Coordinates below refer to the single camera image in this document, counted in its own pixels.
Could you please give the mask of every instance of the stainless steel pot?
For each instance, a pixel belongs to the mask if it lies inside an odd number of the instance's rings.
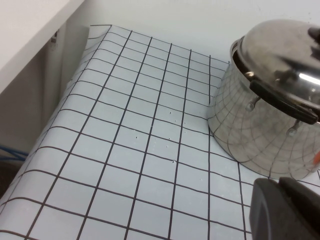
[[[217,142],[249,169],[302,179],[320,168],[320,27],[272,20],[230,49],[210,102]]]

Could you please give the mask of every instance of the white wall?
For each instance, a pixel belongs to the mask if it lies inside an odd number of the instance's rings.
[[[254,25],[296,19],[320,25],[319,0],[86,0],[82,23],[114,24],[216,58]]]

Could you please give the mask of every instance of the blue cable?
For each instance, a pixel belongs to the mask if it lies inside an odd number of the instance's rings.
[[[5,146],[0,146],[0,150],[5,151],[5,152],[11,154],[12,156],[14,156],[14,157],[1,156],[0,157],[0,161],[4,161],[4,160],[25,161],[26,157],[29,155],[26,152],[15,150],[15,149],[11,149],[11,148],[8,148],[8,147],[5,147]]]

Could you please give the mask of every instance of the pot handle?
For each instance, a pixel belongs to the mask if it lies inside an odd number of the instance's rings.
[[[283,97],[278,96],[278,94],[272,91],[265,83],[259,80],[253,79],[250,82],[250,89],[268,104],[294,119],[310,125],[313,125],[318,121],[318,115],[312,110],[308,110],[303,106],[285,100]]]

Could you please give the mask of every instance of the grid paper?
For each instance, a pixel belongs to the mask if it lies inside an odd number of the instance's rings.
[[[0,239],[249,240],[253,182],[210,134],[228,63],[94,25],[0,200]],[[320,193],[320,177],[302,182]]]

